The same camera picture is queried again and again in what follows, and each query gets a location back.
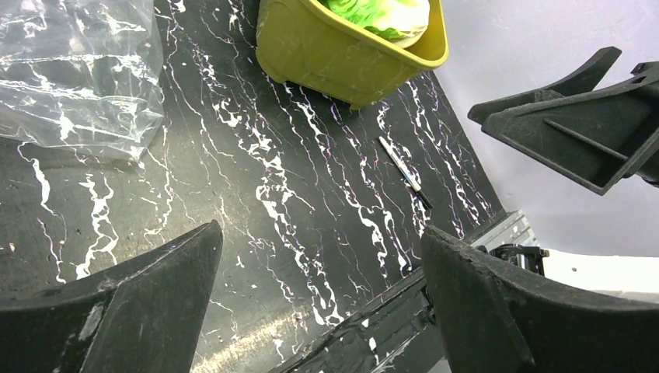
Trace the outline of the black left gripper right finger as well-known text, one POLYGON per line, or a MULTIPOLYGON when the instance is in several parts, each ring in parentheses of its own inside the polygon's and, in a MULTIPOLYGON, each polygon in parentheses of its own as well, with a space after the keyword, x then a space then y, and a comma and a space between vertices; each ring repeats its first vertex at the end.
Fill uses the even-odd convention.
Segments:
POLYGON ((453 372, 656 372, 658 307, 581 290, 429 227, 427 289, 453 372))

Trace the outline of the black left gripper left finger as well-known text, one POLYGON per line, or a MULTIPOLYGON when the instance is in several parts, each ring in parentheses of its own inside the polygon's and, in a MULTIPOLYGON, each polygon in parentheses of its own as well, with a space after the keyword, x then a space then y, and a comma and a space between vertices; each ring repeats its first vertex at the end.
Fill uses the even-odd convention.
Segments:
POLYGON ((210 221, 147 253, 1 301, 3 372, 187 372, 222 253, 210 221))

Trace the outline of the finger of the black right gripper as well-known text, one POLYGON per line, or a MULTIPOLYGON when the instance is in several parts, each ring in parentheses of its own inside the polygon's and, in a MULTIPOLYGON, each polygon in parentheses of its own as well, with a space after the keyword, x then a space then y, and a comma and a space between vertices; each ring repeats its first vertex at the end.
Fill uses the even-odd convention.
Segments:
POLYGON ((623 82, 491 114, 485 134, 603 195, 638 176, 658 185, 658 66, 623 82))
POLYGON ((467 117, 478 124, 484 124, 493 113, 529 103, 592 92, 621 54, 622 51, 617 47, 601 48, 578 69, 557 82, 512 96, 478 103, 469 110, 467 117))

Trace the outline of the green lettuce toy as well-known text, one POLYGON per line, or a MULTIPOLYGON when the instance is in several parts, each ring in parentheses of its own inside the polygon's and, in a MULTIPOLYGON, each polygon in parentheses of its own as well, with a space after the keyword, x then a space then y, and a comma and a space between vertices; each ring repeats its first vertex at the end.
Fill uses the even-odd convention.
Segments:
POLYGON ((427 31, 428 0, 320 1, 337 16, 401 48, 414 45, 427 31))

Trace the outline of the clear zip top bag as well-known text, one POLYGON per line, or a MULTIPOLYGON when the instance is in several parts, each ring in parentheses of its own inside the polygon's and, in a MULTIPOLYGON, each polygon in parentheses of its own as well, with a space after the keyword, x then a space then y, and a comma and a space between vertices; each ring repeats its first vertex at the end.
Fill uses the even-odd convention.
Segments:
POLYGON ((151 1, 1 3, 1 135, 136 161, 160 128, 151 1))

